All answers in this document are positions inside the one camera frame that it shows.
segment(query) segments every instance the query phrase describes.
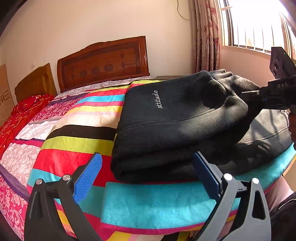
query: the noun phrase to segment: turquoise stripe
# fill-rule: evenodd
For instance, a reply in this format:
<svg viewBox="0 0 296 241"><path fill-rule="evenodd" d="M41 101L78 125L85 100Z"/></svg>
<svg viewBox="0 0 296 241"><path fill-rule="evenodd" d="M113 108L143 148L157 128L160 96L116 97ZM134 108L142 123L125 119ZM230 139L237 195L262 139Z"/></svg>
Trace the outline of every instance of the turquoise stripe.
<svg viewBox="0 0 296 241"><path fill-rule="evenodd" d="M77 104L83 102L112 102L112 101L124 101L124 95L107 95L107 96L90 96L85 97L77 102Z"/></svg>
<svg viewBox="0 0 296 241"><path fill-rule="evenodd" d="M33 168L28 180L28 185L33 187L36 180L39 178L42 178L45 182L54 182L60 180L61 177L50 172ZM104 190L104 187L91 186L86 198L78 203L81 210L85 213L101 218ZM58 204L61 204L59 199L55 200Z"/></svg>
<svg viewBox="0 0 296 241"><path fill-rule="evenodd" d="M296 151L293 145L272 162L235 178L257 177L263 189L276 181ZM232 210L238 208L236 199ZM201 182L133 185L108 182L101 222L128 228L167 229L205 222L215 206Z"/></svg>

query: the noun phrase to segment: beige wall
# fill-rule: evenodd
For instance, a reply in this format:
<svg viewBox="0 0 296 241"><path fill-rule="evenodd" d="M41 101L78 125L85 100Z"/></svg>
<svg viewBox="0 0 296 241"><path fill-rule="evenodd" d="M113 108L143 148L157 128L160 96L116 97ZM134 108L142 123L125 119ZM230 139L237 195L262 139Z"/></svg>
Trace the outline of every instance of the beige wall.
<svg viewBox="0 0 296 241"><path fill-rule="evenodd" d="M189 18L188 0L179 3L180 13ZM140 35L146 36L151 77L190 74L190 21L176 9L175 0L27 1L0 37L14 101L14 88L36 67L50 63L59 91L58 59L96 42Z"/></svg>
<svg viewBox="0 0 296 241"><path fill-rule="evenodd" d="M269 70L269 56L258 56L252 50L237 49L235 47L222 46L220 49L220 68L231 71L241 77L249 79L259 86L267 85L274 76Z"/></svg>
<svg viewBox="0 0 296 241"><path fill-rule="evenodd" d="M289 184L290 188L295 192L296 191L296 163L294 162L287 174L284 176L285 180Z"/></svg>

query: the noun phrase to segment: nightstand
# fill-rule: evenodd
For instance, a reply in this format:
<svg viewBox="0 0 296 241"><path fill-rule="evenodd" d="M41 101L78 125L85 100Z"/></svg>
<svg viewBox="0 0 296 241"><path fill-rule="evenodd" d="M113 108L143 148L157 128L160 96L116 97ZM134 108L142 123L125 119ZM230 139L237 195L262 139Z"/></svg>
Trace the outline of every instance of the nightstand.
<svg viewBox="0 0 296 241"><path fill-rule="evenodd" d="M160 76L156 76L156 80L171 80L171 79L175 79L175 78L179 78L182 77L183 75L160 75Z"/></svg>

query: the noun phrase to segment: black stripe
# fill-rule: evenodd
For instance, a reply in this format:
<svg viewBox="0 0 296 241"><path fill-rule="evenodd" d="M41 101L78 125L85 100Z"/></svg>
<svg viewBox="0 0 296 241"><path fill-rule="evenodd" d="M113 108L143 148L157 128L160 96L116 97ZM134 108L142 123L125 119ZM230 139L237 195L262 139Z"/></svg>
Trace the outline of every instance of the black stripe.
<svg viewBox="0 0 296 241"><path fill-rule="evenodd" d="M167 235L163 236L161 241L177 241L178 237L179 237L179 232L173 233L173 234L167 234Z"/></svg>
<svg viewBox="0 0 296 241"><path fill-rule="evenodd" d="M129 82L128 84L124 84L124 85L113 85L113 86L103 87L103 88L100 88L99 90L103 90L103 89L107 89L107 88L117 88L117 87L122 87L122 86L128 86L128 85L131 85L134 81Z"/></svg>
<svg viewBox="0 0 296 241"><path fill-rule="evenodd" d="M106 126L79 126L79 125L66 125L57 130L54 130L48 135L46 140L54 137L80 137L87 139L101 139L114 141L117 129Z"/></svg>

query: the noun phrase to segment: wooden cabinet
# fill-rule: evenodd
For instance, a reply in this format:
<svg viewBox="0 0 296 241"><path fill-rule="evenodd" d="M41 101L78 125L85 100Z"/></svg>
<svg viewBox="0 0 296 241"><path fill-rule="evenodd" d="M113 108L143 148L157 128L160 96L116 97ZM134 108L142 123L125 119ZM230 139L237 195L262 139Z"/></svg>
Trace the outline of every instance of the wooden cabinet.
<svg viewBox="0 0 296 241"><path fill-rule="evenodd" d="M0 125L10 116L14 106L7 80L6 65L2 65L0 66Z"/></svg>

